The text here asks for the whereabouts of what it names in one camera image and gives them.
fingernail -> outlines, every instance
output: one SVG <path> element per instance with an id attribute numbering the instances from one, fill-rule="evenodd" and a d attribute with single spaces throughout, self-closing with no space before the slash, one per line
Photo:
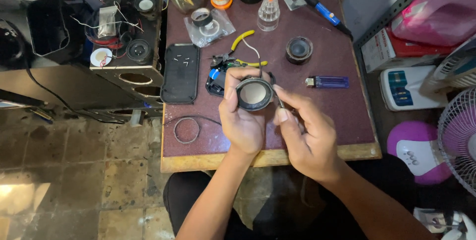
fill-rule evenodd
<path id="1" fill-rule="evenodd" d="M 280 123 L 288 120 L 288 113 L 286 109 L 283 109 L 283 108 L 279 109 L 277 112 L 277 118 L 279 119 Z"/>
<path id="2" fill-rule="evenodd" d="M 227 93 L 225 94 L 225 99 L 230 99 L 231 93 L 233 93 L 233 88 L 228 88 Z"/>

transparent plastic container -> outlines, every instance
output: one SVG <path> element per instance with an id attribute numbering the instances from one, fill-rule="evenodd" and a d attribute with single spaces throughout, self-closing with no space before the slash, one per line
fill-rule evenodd
<path id="1" fill-rule="evenodd" d="M 258 10 L 258 27 L 263 31 L 276 29 L 279 23 L 279 5 L 277 0 L 263 0 Z"/>

tiled floor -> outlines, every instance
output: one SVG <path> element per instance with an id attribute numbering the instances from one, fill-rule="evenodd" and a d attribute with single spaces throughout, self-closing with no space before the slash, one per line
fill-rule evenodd
<path id="1" fill-rule="evenodd" d="M 0 111 L 0 240 L 173 239 L 160 133 L 159 120 L 48 125 L 21 109 Z M 316 207 L 305 206 L 301 186 L 290 167 L 250 169 L 234 206 L 257 231 L 275 232 L 266 225 L 282 214 L 299 229 L 323 206 L 309 181 L 306 200 Z"/>

pliers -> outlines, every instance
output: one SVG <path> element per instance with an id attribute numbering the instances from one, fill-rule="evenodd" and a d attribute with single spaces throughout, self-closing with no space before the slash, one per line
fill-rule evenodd
<path id="1" fill-rule="evenodd" d="M 220 64 L 227 64 L 227 63 L 238 63 L 240 64 L 241 66 L 253 66 L 253 67 L 259 67 L 259 63 L 256 62 L 256 63 L 247 63 L 247 62 L 244 62 L 242 60 L 239 60 L 235 57 L 232 57 L 231 55 L 235 52 L 235 49 L 238 45 L 238 43 L 245 37 L 249 36 L 249 35 L 252 35 L 254 34 L 255 31 L 254 30 L 249 30 L 245 33 L 243 33 L 242 35 L 238 36 L 235 40 L 235 42 L 233 42 L 233 45 L 231 45 L 231 50 L 229 53 L 225 53 L 225 54 L 221 54 L 221 55 L 216 55 L 216 56 L 211 56 L 211 59 L 213 59 L 212 63 L 210 64 L 210 67 L 211 68 L 214 68 L 214 67 L 217 67 L 219 66 Z M 268 64 L 267 61 L 262 61 L 261 62 L 261 66 L 265 66 L 266 64 Z"/>

red table top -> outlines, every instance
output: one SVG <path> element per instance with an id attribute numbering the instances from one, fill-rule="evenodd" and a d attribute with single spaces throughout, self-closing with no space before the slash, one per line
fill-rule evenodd
<path id="1" fill-rule="evenodd" d="M 257 26 L 261 2 L 247 5 L 240 0 L 233 0 L 233 4 L 226 12 L 236 32 L 217 40 L 206 48 L 201 48 L 197 99 L 192 105 L 166 105 L 164 122 L 183 115 L 203 115 L 219 121 L 218 104 L 222 98 L 212 96 L 205 90 L 211 62 L 207 58 L 228 52 L 237 36 L 248 30 L 255 30 L 253 35 L 246 37 L 246 41 L 259 51 L 261 60 L 268 61 L 264 71 L 272 72 L 277 84 L 285 89 L 311 97 L 318 107 L 335 121 L 338 145 L 375 142 L 350 39 L 332 27 L 310 6 L 290 11 L 283 0 L 278 1 L 281 12 L 279 25 L 275 30 L 265 32 Z M 338 0 L 320 1 L 335 13 L 337 18 L 343 20 Z M 210 2 L 207 7 L 213 8 Z M 169 6 L 167 46 L 191 42 L 184 17 L 186 16 L 178 12 L 175 6 Z M 289 63 L 285 58 L 286 44 L 296 36 L 309 38 L 314 46 L 311 60 L 300 66 Z M 256 53 L 243 42 L 238 44 L 233 56 L 247 62 L 257 60 Z M 350 87 L 348 89 L 310 89 L 306 87 L 304 80 L 311 75 L 347 76 Z M 276 102 L 267 107 L 265 150 L 286 147 L 279 128 L 272 123 L 275 109 Z M 198 138 L 190 144 L 176 141 L 173 133 L 175 121 L 163 127 L 164 157 L 214 154 L 228 150 L 230 143 L 219 125 L 203 119 L 196 120 L 200 126 L 200 133 Z M 182 141 L 193 139 L 197 131 L 198 128 L 192 120 L 182 121 L 177 126 L 177 135 Z"/>

